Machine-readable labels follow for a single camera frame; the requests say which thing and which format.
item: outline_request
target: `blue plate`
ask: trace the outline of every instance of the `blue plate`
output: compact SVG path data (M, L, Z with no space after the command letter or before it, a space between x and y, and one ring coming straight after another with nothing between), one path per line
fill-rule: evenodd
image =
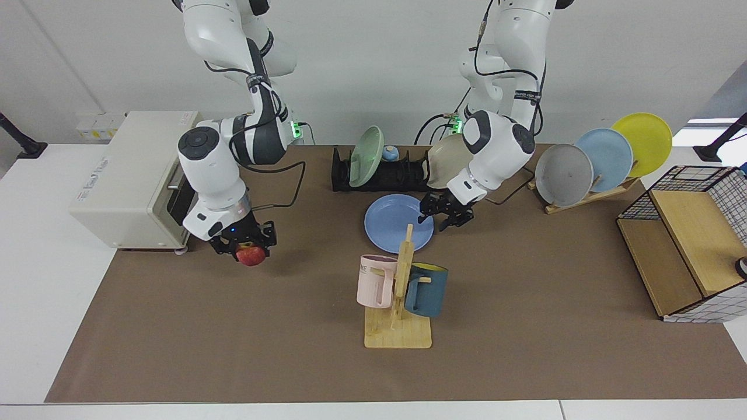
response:
M366 235L374 245L388 253L399 253L405 240L407 225L412 224L412 242L419 250L433 236L433 217L418 223L420 201L404 194L390 194L379 198L368 207L363 221Z
M576 142L594 167L594 179L602 176L592 192L602 193L620 185L633 167L633 149L622 134L612 129L592 130Z

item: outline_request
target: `pink mug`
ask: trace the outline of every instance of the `pink mug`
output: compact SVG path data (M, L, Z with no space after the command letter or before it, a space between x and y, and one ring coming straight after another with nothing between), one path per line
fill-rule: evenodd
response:
M361 256L358 273L358 303L370 308L391 306L397 260L388 256Z

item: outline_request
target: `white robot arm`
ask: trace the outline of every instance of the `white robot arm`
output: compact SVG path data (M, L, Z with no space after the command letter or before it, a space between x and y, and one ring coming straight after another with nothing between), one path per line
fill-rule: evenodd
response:
M175 1L184 14L189 46L214 72L249 90L253 112L197 124L179 140L179 160L197 192L184 227L218 253L236 257L251 242L269 256L274 225L260 226L237 163L275 164L294 140L291 112L270 82L293 72L296 55L267 29L268 0Z
M573 0L504 0L495 25L495 42L483 45L486 13L478 46L462 56L460 66L471 85L462 136L473 158L447 183L448 191L426 195L421 202L422 220L445 213L448 219L441 230L467 223L474 217L472 205L497 190L532 157L548 29L555 10L571 3ZM503 97L503 91L495 86L499 78L516 81L510 116L499 114Z

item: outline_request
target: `red apple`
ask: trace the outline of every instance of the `red apple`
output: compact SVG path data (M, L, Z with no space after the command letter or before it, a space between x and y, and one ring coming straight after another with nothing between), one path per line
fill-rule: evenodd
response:
M256 245L243 245L236 251L238 261L246 266L254 267L264 261L264 250Z

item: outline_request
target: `white wall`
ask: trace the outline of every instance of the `white wall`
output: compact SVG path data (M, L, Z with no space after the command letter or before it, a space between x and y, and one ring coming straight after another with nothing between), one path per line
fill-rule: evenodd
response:
M412 142L456 106L456 66L487 1L275 0L267 22L299 66L278 79L320 143L353 143L372 124ZM576 1L548 41L540 140L573 141L635 111L679 129L744 57L740 0ZM244 92L208 72L168 0L0 1L0 109L33 138L74 142L75 114L197 109L230 117Z

